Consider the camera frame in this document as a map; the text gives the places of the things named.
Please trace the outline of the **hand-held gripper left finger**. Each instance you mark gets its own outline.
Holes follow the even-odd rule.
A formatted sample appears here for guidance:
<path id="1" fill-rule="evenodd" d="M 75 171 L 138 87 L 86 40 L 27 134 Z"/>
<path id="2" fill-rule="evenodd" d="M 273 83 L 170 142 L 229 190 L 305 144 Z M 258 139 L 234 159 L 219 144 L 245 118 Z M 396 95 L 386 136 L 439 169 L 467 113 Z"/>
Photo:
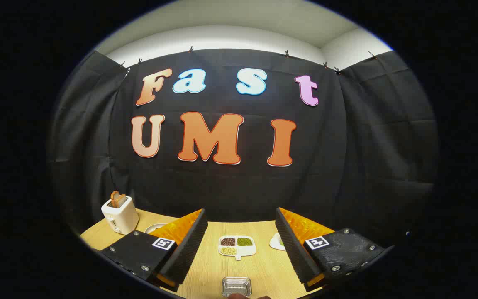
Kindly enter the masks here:
<path id="1" fill-rule="evenodd" d="M 202 208 L 151 233 L 134 230 L 99 252 L 141 280 L 177 291 L 206 229 L 206 211 Z"/>

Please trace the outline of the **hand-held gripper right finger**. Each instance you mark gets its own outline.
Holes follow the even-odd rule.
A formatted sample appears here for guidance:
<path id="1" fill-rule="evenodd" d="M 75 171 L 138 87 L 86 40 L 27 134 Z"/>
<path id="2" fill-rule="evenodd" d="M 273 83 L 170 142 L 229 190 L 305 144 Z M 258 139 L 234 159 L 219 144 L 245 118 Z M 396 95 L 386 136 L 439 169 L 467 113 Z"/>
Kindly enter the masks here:
<path id="1" fill-rule="evenodd" d="M 356 230 L 333 230 L 284 208 L 275 225 L 298 280 L 306 291 L 335 288 L 386 256 L 384 248 Z"/>

